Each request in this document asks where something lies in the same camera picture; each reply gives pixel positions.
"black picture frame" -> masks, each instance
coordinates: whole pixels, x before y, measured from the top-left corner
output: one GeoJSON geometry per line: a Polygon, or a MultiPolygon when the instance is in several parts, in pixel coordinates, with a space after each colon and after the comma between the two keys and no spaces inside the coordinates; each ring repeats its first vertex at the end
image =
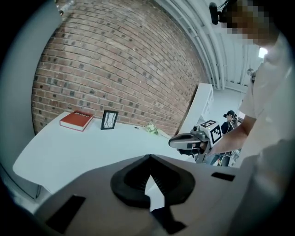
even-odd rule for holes
{"type": "Polygon", "coordinates": [[[112,130],[112,129],[114,129],[116,121],[117,121],[118,114],[119,114],[119,112],[116,112],[116,111],[104,110],[100,129],[101,130],[112,130]],[[108,119],[108,117],[107,117],[108,114],[115,114],[115,118],[113,118],[113,121],[112,121],[113,122],[112,127],[105,127],[105,121],[106,121],[106,118],[108,119]]]}

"brick wall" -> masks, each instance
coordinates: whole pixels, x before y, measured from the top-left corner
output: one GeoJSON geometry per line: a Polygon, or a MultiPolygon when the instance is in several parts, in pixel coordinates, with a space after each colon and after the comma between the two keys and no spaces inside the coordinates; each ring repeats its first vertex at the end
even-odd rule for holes
{"type": "Polygon", "coordinates": [[[64,111],[147,125],[173,135],[199,82],[202,66],[182,31],[141,0],[75,1],[49,40],[36,70],[36,132],[64,111]]]}

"small plant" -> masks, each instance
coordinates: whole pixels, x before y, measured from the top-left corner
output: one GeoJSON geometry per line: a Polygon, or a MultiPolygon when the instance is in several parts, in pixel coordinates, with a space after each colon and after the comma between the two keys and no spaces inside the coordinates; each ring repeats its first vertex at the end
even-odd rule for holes
{"type": "Polygon", "coordinates": [[[156,134],[156,135],[159,134],[157,127],[151,121],[148,123],[146,128],[149,133],[156,134]]]}

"picture frame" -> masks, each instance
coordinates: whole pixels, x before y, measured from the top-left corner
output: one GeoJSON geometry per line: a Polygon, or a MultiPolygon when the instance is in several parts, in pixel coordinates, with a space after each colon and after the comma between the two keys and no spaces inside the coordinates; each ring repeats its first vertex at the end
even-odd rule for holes
{"type": "Polygon", "coordinates": [[[102,121],[101,121],[101,130],[112,130],[115,128],[119,112],[104,110],[102,121]]]}

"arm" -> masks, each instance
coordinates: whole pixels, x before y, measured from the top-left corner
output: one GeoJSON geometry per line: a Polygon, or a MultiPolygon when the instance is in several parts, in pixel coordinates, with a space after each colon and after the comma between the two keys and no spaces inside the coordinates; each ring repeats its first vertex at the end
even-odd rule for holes
{"type": "Polygon", "coordinates": [[[231,132],[225,134],[223,138],[216,144],[208,156],[216,153],[230,152],[243,146],[247,139],[256,119],[245,116],[243,122],[231,132]]]}

